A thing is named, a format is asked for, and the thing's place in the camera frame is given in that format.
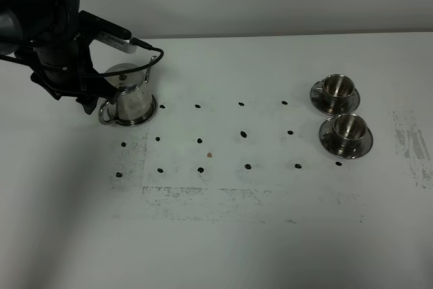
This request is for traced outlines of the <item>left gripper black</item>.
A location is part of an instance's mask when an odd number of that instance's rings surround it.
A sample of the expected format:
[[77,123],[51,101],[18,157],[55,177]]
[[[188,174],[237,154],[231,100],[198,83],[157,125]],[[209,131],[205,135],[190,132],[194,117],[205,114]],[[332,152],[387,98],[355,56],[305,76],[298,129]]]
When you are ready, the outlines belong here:
[[119,96],[118,88],[93,68],[89,49],[92,40],[78,33],[56,47],[23,47],[15,52],[15,57],[31,67],[31,81],[54,99],[77,97],[76,102],[91,115],[99,97],[114,103]]

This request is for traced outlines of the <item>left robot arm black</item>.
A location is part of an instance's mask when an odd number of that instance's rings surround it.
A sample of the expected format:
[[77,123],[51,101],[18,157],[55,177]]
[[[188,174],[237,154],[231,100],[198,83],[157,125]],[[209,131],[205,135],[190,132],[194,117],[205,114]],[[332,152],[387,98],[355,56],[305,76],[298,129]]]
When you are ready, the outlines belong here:
[[1,0],[1,59],[27,66],[32,82],[53,98],[73,97],[85,112],[114,102],[118,90],[93,67],[89,46],[99,33],[123,28],[79,9],[80,0]]

